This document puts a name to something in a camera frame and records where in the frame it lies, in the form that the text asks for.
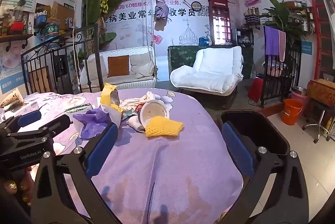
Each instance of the white paper bowl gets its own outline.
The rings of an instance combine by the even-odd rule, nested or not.
[[[148,122],[155,116],[170,118],[170,114],[162,100],[153,99],[146,102],[138,114],[138,119],[145,128]]]

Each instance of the banana bunch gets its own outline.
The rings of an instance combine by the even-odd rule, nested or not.
[[[103,10],[103,13],[108,13],[108,4],[107,4],[108,0],[101,0],[100,1],[100,7]]]

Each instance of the purple plastic bag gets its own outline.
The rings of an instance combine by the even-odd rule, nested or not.
[[[83,114],[74,114],[73,118],[83,123],[84,127],[80,137],[83,140],[88,140],[103,132],[108,123],[111,122],[109,113],[105,113],[101,107],[98,109],[88,110]]]

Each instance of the orange bucket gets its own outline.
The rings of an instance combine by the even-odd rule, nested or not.
[[[294,99],[285,99],[284,102],[285,107],[281,120],[286,125],[293,126],[303,110],[303,105]]]

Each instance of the white wicker bench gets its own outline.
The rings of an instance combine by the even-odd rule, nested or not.
[[[151,60],[155,64],[155,57],[154,57],[154,50],[152,46],[140,46],[140,47],[134,47],[134,48],[126,48],[126,49],[117,49],[117,50],[110,50],[105,52],[100,52],[99,55],[103,57],[103,61],[106,65],[106,68],[108,68],[108,57],[119,57],[119,56],[126,56],[126,55],[133,55],[133,54],[145,54],[149,52]],[[94,54],[90,55],[88,57],[88,60],[93,59],[95,57]],[[131,88],[154,88],[156,86],[157,82],[157,67],[155,65],[155,73],[154,78],[151,80],[143,80],[136,82],[129,82],[129,83],[121,83],[116,84],[118,89],[131,89]],[[86,67],[84,66],[81,74],[80,74],[80,84],[82,85],[82,92],[90,92],[88,87],[88,79],[87,79],[87,73],[86,73]],[[100,86],[99,84],[91,84],[91,90],[92,92],[100,92]]]

